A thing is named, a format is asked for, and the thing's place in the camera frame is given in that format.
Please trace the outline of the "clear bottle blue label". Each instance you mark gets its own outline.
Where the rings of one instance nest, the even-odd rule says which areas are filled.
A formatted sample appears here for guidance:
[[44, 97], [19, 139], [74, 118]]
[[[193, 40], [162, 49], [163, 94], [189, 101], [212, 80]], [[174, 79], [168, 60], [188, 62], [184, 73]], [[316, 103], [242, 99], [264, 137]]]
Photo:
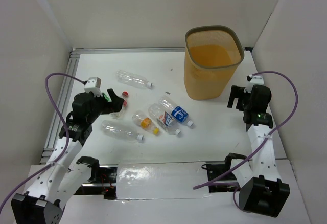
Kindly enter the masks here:
[[189, 113], [168, 96], [162, 96], [158, 103], [180, 124], [191, 128], [194, 125]]

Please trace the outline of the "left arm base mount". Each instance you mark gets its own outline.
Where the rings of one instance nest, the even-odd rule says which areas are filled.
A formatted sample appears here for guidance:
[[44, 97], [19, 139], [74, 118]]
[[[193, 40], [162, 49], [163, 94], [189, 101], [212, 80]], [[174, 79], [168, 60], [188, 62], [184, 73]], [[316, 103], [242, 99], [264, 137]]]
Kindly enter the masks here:
[[74, 195], [98, 195], [105, 200], [116, 200], [117, 169], [115, 166], [100, 166], [97, 178], [92, 182], [84, 182]]

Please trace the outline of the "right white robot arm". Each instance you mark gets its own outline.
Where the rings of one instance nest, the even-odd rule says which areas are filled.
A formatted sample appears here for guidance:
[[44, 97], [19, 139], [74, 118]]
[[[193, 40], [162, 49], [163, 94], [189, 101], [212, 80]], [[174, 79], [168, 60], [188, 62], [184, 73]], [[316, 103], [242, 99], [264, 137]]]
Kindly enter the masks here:
[[278, 217], [289, 194], [290, 187], [282, 182], [276, 167], [273, 147], [272, 116], [267, 113], [271, 91], [263, 85], [254, 85], [250, 91], [244, 87], [232, 86], [228, 107], [243, 112], [243, 121], [251, 142], [254, 156], [240, 166], [229, 162], [223, 166], [228, 179], [236, 178], [239, 186], [239, 207], [242, 211]]

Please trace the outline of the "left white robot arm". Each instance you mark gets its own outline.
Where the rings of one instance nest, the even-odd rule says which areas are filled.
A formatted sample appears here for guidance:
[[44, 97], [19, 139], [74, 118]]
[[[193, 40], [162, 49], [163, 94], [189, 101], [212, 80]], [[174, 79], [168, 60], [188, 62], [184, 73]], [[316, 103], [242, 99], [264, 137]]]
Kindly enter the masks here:
[[98, 159], [75, 157], [92, 133], [93, 122], [100, 115], [119, 112], [123, 103], [113, 89], [98, 97], [92, 92], [75, 95], [46, 170], [34, 174], [36, 179], [25, 193], [16, 193], [11, 200], [16, 223], [59, 223], [68, 200], [78, 188], [85, 181], [99, 180]]

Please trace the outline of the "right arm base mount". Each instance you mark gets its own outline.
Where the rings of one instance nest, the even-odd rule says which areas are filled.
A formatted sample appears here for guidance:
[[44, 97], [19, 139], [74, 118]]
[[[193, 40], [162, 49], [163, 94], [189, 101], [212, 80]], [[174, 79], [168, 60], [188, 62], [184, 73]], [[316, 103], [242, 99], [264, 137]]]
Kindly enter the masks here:
[[[225, 171], [227, 171], [228, 169], [226, 168], [224, 163], [220, 163], [220, 164], [203, 164], [201, 166], [201, 168], [203, 170], [206, 171], [207, 173], [207, 178], [208, 180], [212, 180], [215, 177], [218, 177], [219, 175], [223, 174]], [[234, 176], [233, 173], [230, 173], [227, 176], [224, 176], [221, 180], [217, 181], [218, 183], [222, 182], [222, 183], [237, 183], [236, 181], [236, 177]], [[235, 189], [237, 189], [237, 186], [230, 186], [230, 185], [223, 185], [223, 186], [218, 186], [218, 185], [214, 185], [214, 186], [209, 186], [209, 193], [221, 193], [221, 192], [233, 192]]]

